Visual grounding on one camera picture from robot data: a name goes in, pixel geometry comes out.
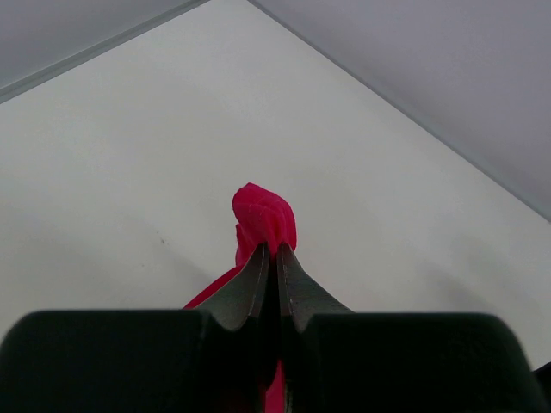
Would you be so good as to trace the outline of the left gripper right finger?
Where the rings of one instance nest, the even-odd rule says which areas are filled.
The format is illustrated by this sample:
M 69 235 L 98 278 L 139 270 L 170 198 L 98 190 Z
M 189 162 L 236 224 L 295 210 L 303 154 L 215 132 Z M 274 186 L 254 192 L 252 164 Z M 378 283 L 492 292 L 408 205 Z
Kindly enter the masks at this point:
M 282 243 L 276 255 L 276 273 L 282 319 L 302 333 L 316 315 L 351 314 L 300 265 L 292 248 Z

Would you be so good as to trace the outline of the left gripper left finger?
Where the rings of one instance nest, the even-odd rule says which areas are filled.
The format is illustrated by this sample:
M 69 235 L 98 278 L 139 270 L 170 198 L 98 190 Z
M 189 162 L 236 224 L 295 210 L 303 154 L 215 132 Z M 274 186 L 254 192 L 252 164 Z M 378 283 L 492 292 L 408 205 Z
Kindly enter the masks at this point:
M 240 330 L 262 312 L 269 265 L 269 246 L 260 244 L 238 274 L 195 309 L 206 311 L 225 330 Z

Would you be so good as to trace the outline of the magenta t shirt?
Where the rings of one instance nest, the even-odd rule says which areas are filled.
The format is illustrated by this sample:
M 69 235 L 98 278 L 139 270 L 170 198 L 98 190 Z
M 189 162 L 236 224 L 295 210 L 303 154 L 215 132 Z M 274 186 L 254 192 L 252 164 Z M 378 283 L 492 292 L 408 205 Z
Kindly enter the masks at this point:
M 274 264 L 280 244 L 288 244 L 292 251 L 296 249 L 297 230 L 294 212 L 278 194 L 249 182 L 233 196 L 232 210 L 237 220 L 235 228 L 238 247 L 235 266 L 192 298 L 183 307 L 184 310 L 196 310 L 200 304 L 203 304 L 235 278 L 259 244 L 268 244 L 270 263 Z M 270 339 L 270 344 L 276 344 L 276 341 L 281 339 L 281 324 L 276 321 L 275 315 L 273 320 L 268 328 L 268 332 L 273 337 Z M 264 393 L 264 412 L 284 412 L 284 378 L 282 358 L 278 355 L 274 377 Z

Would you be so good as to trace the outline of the left aluminium frame post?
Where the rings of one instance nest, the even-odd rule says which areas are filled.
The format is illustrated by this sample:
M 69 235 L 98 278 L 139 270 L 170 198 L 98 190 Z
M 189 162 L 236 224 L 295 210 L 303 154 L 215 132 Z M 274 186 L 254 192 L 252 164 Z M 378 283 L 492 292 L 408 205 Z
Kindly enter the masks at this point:
M 2 1 L 5 103 L 203 1 Z

